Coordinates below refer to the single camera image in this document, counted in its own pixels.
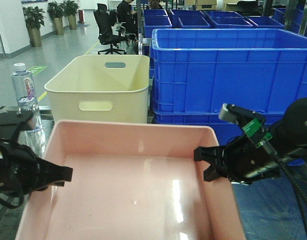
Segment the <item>plant pot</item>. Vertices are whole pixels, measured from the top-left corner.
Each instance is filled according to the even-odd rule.
[[[68,16],[68,22],[70,29],[77,29],[77,21],[76,21],[76,15],[69,15]]]
[[[39,28],[27,28],[28,29],[28,34],[29,34],[29,39],[30,39],[30,44],[32,47],[41,47],[42,45],[42,37],[40,34],[40,29]]]
[[[53,26],[56,35],[64,35],[64,25],[62,17],[55,17],[53,19]]]

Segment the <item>plastic bottle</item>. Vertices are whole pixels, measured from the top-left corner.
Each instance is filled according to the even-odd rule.
[[[35,128],[32,132],[38,132],[43,128],[43,121],[40,116],[33,74],[26,69],[24,63],[16,63],[13,66],[15,72],[11,75],[11,78],[16,101],[20,110],[31,110],[33,112],[32,122]]]
[[[42,157],[46,148],[46,136],[38,106],[33,74],[26,69],[24,63],[16,63],[13,66],[15,72],[11,74],[11,79],[20,111],[31,110],[33,112],[31,121],[34,128],[23,132],[23,134],[20,133],[19,140],[21,142],[24,140],[23,144],[29,146],[38,157]]]

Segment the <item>pink plastic tray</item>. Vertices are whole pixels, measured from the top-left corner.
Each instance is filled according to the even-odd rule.
[[[45,159],[72,182],[34,192],[17,240],[243,240],[231,184],[203,182],[203,126],[59,121]]]

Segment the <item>white wall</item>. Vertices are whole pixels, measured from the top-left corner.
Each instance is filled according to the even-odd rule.
[[[0,0],[0,35],[6,54],[30,44],[20,0]]]

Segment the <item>bottle cap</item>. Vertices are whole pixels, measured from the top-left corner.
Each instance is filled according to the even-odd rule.
[[[16,63],[13,65],[13,68],[16,72],[19,72],[19,71],[25,71],[26,70],[26,64],[24,63]]]

